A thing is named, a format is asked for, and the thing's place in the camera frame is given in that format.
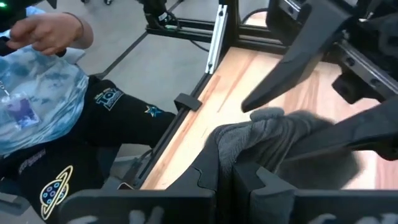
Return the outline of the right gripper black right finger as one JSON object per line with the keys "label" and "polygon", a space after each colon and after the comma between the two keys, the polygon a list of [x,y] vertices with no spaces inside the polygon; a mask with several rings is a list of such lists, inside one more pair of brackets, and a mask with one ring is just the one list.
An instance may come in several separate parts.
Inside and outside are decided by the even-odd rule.
{"label": "right gripper black right finger", "polygon": [[397,223],[395,190],[297,189],[255,163],[234,165],[233,181],[243,223]]}

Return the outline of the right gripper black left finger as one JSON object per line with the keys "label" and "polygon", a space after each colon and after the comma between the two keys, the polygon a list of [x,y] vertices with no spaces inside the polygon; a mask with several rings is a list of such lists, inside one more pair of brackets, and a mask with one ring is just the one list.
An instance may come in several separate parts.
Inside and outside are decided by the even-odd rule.
{"label": "right gripper black left finger", "polygon": [[82,190],[61,206],[60,223],[216,224],[219,154],[208,142],[165,190]]}

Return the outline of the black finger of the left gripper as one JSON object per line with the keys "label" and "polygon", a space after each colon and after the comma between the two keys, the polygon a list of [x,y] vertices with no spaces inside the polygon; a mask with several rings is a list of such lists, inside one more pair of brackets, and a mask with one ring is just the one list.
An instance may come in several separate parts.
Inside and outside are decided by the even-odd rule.
{"label": "black finger of the left gripper", "polygon": [[340,149],[374,151],[387,161],[397,160],[397,97],[314,132],[295,144],[285,158],[303,159]]}
{"label": "black finger of the left gripper", "polygon": [[271,1],[266,24],[274,35],[281,21],[287,37],[297,30],[296,24],[302,26],[279,63],[243,100],[242,111],[256,109],[307,79],[354,14],[346,1]]}

